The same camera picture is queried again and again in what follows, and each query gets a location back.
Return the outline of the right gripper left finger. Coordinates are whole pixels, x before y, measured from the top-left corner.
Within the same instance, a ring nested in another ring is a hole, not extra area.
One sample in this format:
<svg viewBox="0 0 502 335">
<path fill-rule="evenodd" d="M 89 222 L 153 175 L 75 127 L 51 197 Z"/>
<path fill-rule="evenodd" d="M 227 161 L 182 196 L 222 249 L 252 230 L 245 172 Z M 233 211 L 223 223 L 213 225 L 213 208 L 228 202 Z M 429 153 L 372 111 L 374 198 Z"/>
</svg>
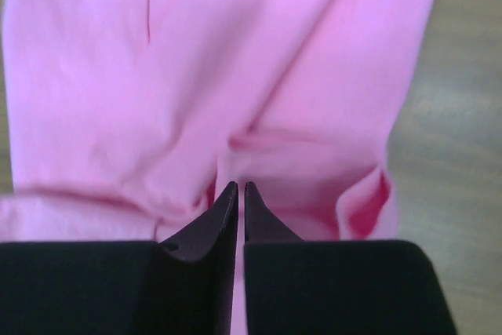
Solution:
<svg viewBox="0 0 502 335">
<path fill-rule="evenodd" d="M 161 243 L 168 257 L 170 334 L 229 334 L 238 230 L 238 185 Z"/>
</svg>

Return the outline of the pink t shirt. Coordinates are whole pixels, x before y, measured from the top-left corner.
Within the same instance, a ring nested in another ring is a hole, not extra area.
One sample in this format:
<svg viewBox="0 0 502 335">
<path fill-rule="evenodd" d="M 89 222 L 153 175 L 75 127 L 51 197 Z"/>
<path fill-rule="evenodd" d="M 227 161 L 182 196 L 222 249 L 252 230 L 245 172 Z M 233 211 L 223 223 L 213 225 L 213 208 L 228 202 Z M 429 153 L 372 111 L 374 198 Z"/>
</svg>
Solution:
<svg viewBox="0 0 502 335">
<path fill-rule="evenodd" d="M 238 185 L 229 334 L 454 334 L 387 142 L 434 0 L 5 0 L 4 334 L 170 334 L 161 243 Z M 303 239 L 246 243 L 246 183 Z"/>
</svg>

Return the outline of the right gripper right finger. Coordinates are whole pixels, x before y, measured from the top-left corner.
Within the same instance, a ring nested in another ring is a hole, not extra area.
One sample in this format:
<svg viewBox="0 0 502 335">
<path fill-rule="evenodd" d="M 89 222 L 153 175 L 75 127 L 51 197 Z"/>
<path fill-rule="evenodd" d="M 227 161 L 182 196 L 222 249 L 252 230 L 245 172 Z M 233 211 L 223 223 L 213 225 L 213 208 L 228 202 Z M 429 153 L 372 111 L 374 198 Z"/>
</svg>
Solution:
<svg viewBox="0 0 502 335">
<path fill-rule="evenodd" d="M 294 243 L 303 239 L 275 216 L 264 203 L 256 184 L 246 183 L 245 194 L 246 243 Z"/>
</svg>

